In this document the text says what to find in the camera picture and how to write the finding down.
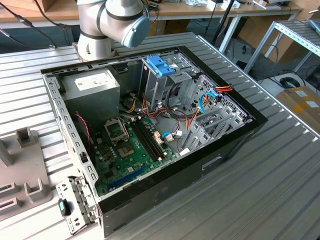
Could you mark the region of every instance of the sticker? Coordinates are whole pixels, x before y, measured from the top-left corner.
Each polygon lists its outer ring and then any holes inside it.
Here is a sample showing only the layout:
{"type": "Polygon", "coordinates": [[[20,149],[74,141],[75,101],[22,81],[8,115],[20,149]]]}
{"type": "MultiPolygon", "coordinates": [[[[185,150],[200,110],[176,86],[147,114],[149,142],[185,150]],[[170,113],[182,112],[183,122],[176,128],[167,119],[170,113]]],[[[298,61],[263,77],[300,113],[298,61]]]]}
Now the sticker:
{"type": "Polygon", "coordinates": [[[174,69],[174,68],[177,68],[178,66],[176,64],[171,64],[171,65],[169,65],[169,67],[174,69]]]}
{"type": "Polygon", "coordinates": [[[176,131],[176,135],[177,135],[177,136],[182,136],[182,131],[179,131],[179,130],[176,131]]]}
{"type": "Polygon", "coordinates": [[[306,96],[308,96],[304,91],[295,91],[296,92],[296,94],[298,94],[300,97],[306,97],[306,96]]]}
{"type": "Polygon", "coordinates": [[[109,88],[116,86],[115,81],[105,73],[77,78],[74,83],[78,87],[79,91],[92,89],[103,85],[109,85],[109,88]]]}
{"type": "Polygon", "coordinates": [[[319,107],[318,104],[316,104],[315,101],[307,101],[306,103],[312,108],[318,108],[319,107]]]}

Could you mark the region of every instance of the metal table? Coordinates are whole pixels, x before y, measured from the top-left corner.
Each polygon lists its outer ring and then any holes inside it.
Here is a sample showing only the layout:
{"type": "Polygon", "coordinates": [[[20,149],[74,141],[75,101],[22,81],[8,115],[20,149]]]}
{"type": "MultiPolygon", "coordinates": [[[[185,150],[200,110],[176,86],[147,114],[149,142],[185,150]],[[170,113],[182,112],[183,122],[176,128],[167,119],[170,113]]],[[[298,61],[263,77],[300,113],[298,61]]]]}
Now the metal table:
{"type": "MultiPolygon", "coordinates": [[[[148,37],[121,55],[186,45],[269,121],[216,170],[128,223],[113,240],[311,239],[320,233],[320,141],[206,40],[193,33],[148,37]]],[[[38,131],[53,199],[0,222],[1,239],[69,239],[54,186],[77,175],[49,104],[39,69],[79,62],[72,47],[0,55],[0,135],[38,131]]],[[[97,224],[75,239],[100,239],[97,224]]]]}
{"type": "MultiPolygon", "coordinates": [[[[276,46],[284,35],[288,36],[292,40],[296,41],[301,46],[309,50],[308,54],[302,59],[302,61],[294,69],[297,72],[300,67],[306,62],[306,60],[312,55],[316,54],[320,57],[320,35],[313,29],[308,20],[288,20],[288,21],[274,21],[269,27],[268,31],[261,40],[259,46],[256,48],[250,61],[246,65],[244,72],[248,73],[253,67],[255,61],[258,59],[260,52],[268,43],[270,37],[275,30],[280,31],[279,35],[275,38],[272,45],[276,46]]],[[[264,55],[266,58],[270,55],[272,50],[275,48],[271,46],[264,55]]]]}

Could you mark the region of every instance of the ram slot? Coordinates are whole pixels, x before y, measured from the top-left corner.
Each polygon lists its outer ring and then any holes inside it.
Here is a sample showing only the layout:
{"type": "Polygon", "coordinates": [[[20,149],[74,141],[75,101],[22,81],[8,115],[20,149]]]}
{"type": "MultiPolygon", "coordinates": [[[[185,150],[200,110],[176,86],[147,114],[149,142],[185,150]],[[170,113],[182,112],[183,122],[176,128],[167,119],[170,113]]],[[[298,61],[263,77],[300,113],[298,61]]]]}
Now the ram slot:
{"type": "Polygon", "coordinates": [[[134,122],[131,127],[154,162],[165,156],[143,123],[134,122]]]}

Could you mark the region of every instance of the gray robot arm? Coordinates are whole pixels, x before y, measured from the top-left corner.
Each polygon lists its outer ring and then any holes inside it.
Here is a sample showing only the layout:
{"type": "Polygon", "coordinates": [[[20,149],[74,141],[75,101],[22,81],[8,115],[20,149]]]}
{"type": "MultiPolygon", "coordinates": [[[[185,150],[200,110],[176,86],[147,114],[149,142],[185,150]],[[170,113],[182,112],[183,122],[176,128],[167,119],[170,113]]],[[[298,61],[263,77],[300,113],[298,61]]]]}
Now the gray robot arm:
{"type": "Polygon", "coordinates": [[[80,38],[78,53],[84,60],[112,57],[113,40],[137,47],[150,29],[140,0],[78,0],[80,38]]]}

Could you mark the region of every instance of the yellow cable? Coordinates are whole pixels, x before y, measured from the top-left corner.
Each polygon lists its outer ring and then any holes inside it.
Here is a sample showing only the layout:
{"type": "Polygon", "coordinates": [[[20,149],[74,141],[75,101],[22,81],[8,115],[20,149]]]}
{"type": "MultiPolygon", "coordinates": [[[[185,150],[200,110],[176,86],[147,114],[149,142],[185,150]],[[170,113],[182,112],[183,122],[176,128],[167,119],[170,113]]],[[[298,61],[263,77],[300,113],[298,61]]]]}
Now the yellow cable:
{"type": "Polygon", "coordinates": [[[127,113],[132,113],[135,110],[136,101],[137,101],[137,98],[135,97],[134,100],[133,100],[133,105],[132,105],[131,109],[129,111],[127,111],[127,113]]]}

